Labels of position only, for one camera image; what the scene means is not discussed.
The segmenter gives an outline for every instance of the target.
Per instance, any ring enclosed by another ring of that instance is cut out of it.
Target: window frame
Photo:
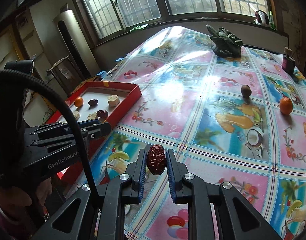
[[[265,0],[266,6],[268,8],[268,11],[272,11],[271,2],[270,0]],[[91,17],[88,13],[86,4],[83,0],[73,0],[73,3],[75,5],[75,8],[78,12],[78,16],[80,17],[80,20],[82,22],[83,28],[85,30],[85,33],[88,37],[88,40],[90,42],[91,47],[95,47],[97,45],[100,45],[108,40],[111,40],[117,36],[120,36],[124,33],[128,33],[131,29],[133,29],[137,25],[143,25],[143,24],[161,24],[164,22],[172,22],[172,21],[179,21],[179,20],[190,20],[190,19],[219,19],[221,21],[223,20],[235,20],[240,22],[248,22],[253,23],[254,25],[254,19],[255,17],[249,16],[249,15],[243,15],[243,14],[237,14],[237,13],[231,13],[231,12],[223,12],[222,9],[224,9],[224,1],[223,0],[215,0],[216,12],[196,12],[196,13],[184,13],[184,14],[171,14],[171,8],[168,0],[156,0],[157,7],[159,8],[161,17],[157,19],[148,20],[136,25],[132,25],[130,27],[126,27],[122,15],[118,9],[117,6],[114,5],[114,0],[110,0],[114,11],[117,15],[118,21],[121,25],[121,30],[111,33],[103,38],[100,38],[96,28],[91,20]]]

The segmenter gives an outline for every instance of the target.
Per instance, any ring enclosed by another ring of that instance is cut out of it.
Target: small orange fruit
[[[290,98],[281,98],[280,100],[280,111],[282,114],[291,114],[293,110],[293,104]]]
[[[81,107],[81,106],[83,105],[83,103],[84,103],[83,98],[78,97],[78,98],[75,99],[74,105],[75,105],[76,107]]]

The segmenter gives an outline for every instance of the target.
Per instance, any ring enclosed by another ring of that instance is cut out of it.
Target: screw head
[[[184,175],[184,178],[189,179],[189,180],[194,179],[194,174],[192,174],[192,173],[186,173],[186,174]]]
[[[129,179],[129,175],[126,174],[126,173],[123,173],[123,174],[120,175],[120,179],[121,180],[127,180],[127,179]]]
[[[87,183],[82,186],[82,190],[88,191],[90,189],[91,188],[89,187],[89,185]]]
[[[230,188],[232,188],[232,184],[231,183],[229,183],[229,182],[223,182],[222,183],[222,186],[225,188],[225,189],[230,189]]]

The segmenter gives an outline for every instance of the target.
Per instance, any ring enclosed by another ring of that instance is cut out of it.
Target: wrinkled red date
[[[146,164],[149,171],[154,175],[161,175],[165,170],[166,157],[162,145],[153,145],[147,154]]]

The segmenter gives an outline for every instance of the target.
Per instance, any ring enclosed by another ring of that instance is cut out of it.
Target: floral tablecloth
[[[161,144],[206,182],[230,181],[291,240],[306,227],[306,79],[282,70],[283,55],[242,47],[240,59],[220,58],[212,45],[208,35],[166,28],[108,73],[106,80],[139,84],[143,96],[91,160],[96,183]],[[290,116],[279,111],[283,97],[293,101]],[[68,195],[84,183],[81,174]],[[126,208],[126,235],[187,239],[187,209],[172,203],[166,171],[147,172],[142,203]]]

